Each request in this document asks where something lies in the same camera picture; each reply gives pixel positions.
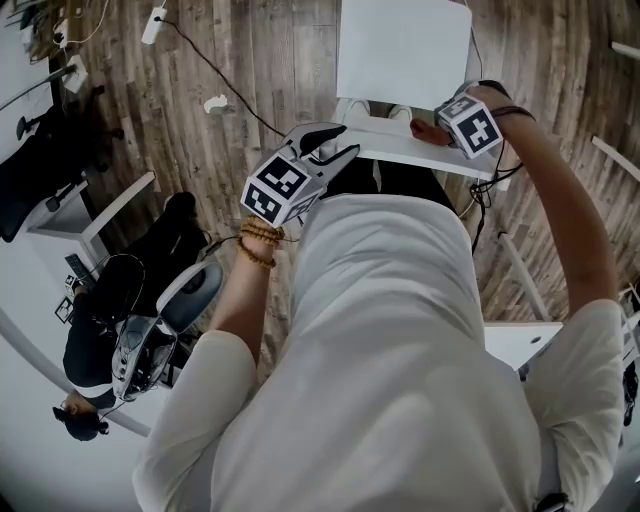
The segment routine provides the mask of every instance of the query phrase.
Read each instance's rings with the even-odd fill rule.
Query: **black office chair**
[[[41,201],[48,198],[46,205],[51,212],[60,208],[60,202],[82,182],[85,169],[107,170],[98,157],[102,139],[105,135],[123,139],[124,132],[91,128],[94,100],[103,93],[103,86],[94,88],[80,115],[76,115],[78,105],[74,102],[68,107],[69,115],[56,105],[42,116],[30,121],[23,117],[18,122],[18,139],[37,128],[13,156],[0,164],[0,236],[5,242],[15,238]]]

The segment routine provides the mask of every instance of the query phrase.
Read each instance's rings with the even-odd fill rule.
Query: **white shirt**
[[[469,237],[439,204],[326,200],[294,274],[281,360],[244,409],[245,344],[197,344],[134,474],[145,511],[529,512],[540,428],[574,510],[597,500],[622,429],[617,304],[575,314],[523,387],[484,350]]]

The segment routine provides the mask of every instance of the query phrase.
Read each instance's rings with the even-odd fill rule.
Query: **black bracelet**
[[[529,112],[527,109],[524,109],[522,107],[517,107],[515,105],[509,105],[508,107],[497,108],[491,111],[491,115],[493,116],[494,119],[496,117],[502,117],[509,114],[520,114],[523,116],[530,117],[534,121],[536,120],[536,118],[533,117],[533,114]]]

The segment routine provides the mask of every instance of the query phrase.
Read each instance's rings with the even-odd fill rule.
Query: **black pants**
[[[206,244],[189,212],[165,211],[144,236],[109,260],[91,292],[94,314],[116,319],[129,313],[156,316],[158,297],[196,262]]]
[[[324,198],[340,194],[378,194],[373,160],[356,158],[329,183]],[[456,213],[431,169],[394,162],[378,162],[380,194],[419,197],[446,206]]]

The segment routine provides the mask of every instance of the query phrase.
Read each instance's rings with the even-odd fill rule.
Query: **power strip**
[[[166,15],[167,10],[162,7],[155,7],[153,11],[151,11],[147,27],[144,29],[144,34],[142,34],[142,42],[144,44],[153,44],[156,42],[156,38],[162,28],[162,21],[156,21],[156,18],[163,20]]]

